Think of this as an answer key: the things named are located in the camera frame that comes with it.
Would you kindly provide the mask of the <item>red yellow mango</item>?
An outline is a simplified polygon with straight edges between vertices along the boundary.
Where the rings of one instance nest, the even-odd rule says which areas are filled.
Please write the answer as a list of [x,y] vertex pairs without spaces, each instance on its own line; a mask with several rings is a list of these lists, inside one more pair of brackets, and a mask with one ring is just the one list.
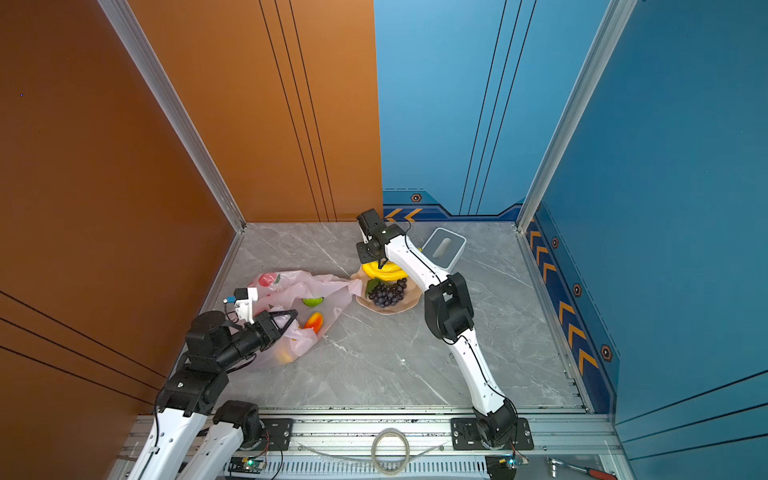
[[309,319],[304,325],[304,329],[312,330],[315,334],[318,334],[324,326],[324,316],[320,312],[314,312],[310,315]]

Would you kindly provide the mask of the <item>right green circuit board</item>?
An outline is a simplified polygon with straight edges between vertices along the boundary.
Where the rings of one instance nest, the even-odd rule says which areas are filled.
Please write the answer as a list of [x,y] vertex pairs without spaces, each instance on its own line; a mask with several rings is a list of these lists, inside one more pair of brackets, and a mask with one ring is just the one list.
[[520,469],[529,465],[524,455],[486,456],[486,472],[490,480],[515,480]]

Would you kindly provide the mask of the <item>aluminium corner post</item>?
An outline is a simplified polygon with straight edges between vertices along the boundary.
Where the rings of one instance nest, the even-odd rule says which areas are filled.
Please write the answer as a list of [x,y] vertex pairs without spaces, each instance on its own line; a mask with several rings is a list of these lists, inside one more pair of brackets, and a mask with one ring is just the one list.
[[637,0],[608,3],[516,220],[520,234],[532,222],[636,4]]
[[226,219],[236,233],[243,233],[244,215],[129,3],[99,0],[98,4]]

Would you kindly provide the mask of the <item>yellow banana bunch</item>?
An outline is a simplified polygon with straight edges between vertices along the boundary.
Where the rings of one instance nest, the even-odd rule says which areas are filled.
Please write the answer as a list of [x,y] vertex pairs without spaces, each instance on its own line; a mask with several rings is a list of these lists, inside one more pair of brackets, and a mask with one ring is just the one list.
[[382,266],[378,261],[365,263],[362,265],[362,270],[369,278],[384,282],[396,282],[408,277],[401,267],[392,262],[386,262]]

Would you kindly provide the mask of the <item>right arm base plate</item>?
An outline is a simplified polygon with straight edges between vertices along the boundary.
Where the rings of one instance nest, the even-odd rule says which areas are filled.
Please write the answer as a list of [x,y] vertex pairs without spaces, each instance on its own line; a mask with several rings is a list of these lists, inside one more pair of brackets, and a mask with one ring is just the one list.
[[476,418],[452,418],[450,420],[451,442],[456,451],[469,450],[518,450],[532,451],[535,447],[528,420],[519,418],[511,436],[499,447],[491,447],[481,438]]

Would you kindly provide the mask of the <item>red handled screwdriver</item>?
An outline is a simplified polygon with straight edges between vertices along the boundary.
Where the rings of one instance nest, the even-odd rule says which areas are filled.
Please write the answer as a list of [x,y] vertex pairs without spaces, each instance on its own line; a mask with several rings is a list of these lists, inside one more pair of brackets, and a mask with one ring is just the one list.
[[599,469],[594,469],[590,467],[575,465],[572,463],[565,462],[561,459],[548,457],[546,459],[547,465],[549,467],[549,474],[550,477],[555,479],[558,477],[558,472],[560,470],[571,470],[574,472],[578,472],[582,475],[588,476],[593,479],[598,480],[617,480],[617,476]]

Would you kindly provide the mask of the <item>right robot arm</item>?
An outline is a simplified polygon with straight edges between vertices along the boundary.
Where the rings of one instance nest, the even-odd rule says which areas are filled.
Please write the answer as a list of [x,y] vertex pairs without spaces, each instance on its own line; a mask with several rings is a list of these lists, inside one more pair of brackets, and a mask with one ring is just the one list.
[[495,381],[480,348],[474,308],[465,278],[435,264],[418,250],[395,223],[386,223],[374,209],[357,217],[363,240],[357,244],[362,263],[388,261],[400,267],[423,292],[425,323],[453,353],[469,388],[481,440],[492,449],[507,444],[517,427],[514,403]]

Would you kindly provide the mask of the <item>aluminium corner post right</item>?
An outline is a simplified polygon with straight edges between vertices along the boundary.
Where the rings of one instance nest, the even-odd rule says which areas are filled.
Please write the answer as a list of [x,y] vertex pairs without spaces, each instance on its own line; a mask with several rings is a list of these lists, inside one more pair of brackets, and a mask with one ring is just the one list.
[[636,4],[637,0],[608,3],[516,220],[520,234],[532,222]]

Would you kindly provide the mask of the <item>aluminium corner post left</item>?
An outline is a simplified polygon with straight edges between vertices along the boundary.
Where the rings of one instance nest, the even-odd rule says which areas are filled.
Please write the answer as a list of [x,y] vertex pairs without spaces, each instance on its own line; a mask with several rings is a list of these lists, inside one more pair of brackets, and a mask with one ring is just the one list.
[[244,215],[129,3],[99,0],[98,4],[226,219],[236,233],[243,233]]

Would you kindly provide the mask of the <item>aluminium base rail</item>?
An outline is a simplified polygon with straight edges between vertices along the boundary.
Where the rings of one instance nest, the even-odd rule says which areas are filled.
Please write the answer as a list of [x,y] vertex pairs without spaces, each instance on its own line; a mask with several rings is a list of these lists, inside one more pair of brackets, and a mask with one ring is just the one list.
[[[553,479],[546,459],[599,469],[629,479],[632,471],[606,417],[579,412],[522,410],[534,440],[532,451],[452,447],[450,420],[474,418],[466,409],[266,409],[262,418],[294,419],[290,447],[266,454],[261,474],[235,473],[216,479],[489,479],[486,456],[524,455],[529,465],[516,479]],[[153,416],[136,421],[113,470],[132,479]],[[592,479],[560,470],[555,479]]]

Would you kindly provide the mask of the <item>wooden fruit plate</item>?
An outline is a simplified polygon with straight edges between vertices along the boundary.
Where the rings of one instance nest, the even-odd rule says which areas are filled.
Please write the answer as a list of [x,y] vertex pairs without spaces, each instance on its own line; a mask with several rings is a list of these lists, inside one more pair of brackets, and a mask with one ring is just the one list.
[[357,302],[383,315],[407,311],[415,307],[422,296],[415,281],[391,262],[382,267],[376,261],[363,264],[351,279],[360,280],[363,285],[363,293],[357,297]]

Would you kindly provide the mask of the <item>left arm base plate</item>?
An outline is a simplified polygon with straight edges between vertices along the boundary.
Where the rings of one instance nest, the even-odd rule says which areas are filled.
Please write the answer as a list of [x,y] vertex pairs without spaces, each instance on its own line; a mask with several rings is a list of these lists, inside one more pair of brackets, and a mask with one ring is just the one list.
[[255,446],[257,452],[287,452],[293,434],[294,419],[289,417],[262,418],[262,436]]

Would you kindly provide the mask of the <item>left green circuit board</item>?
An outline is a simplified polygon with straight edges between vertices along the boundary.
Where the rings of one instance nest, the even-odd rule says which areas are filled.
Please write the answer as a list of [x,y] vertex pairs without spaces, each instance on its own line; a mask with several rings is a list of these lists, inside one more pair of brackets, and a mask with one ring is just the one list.
[[235,473],[261,474],[266,471],[267,464],[267,460],[263,457],[232,457],[226,472],[228,475]]

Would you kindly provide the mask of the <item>pink printed plastic bag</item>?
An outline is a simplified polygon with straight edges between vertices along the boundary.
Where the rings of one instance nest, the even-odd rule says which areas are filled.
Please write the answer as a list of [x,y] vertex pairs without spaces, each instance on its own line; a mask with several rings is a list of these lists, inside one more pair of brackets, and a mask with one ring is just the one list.
[[[328,333],[344,309],[363,293],[360,280],[331,274],[313,275],[303,270],[265,273],[246,287],[258,289],[258,300],[253,306],[254,317],[262,311],[297,312],[296,320],[286,333],[248,365],[251,370],[269,370],[292,363],[305,355]],[[317,297],[324,298],[323,303],[317,307],[310,308],[302,302],[304,298]],[[304,329],[306,321],[314,312],[324,316],[324,326],[318,334]]]

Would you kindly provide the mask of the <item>green circuit board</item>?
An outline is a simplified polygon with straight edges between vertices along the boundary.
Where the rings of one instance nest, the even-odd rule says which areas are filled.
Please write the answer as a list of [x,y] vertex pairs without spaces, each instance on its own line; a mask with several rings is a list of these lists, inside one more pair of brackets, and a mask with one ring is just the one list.
[[232,457],[226,472],[228,475],[235,473],[261,474],[266,471],[267,464],[267,460],[263,457]]
[[529,465],[524,455],[486,456],[486,472],[490,480],[515,480],[520,469]]

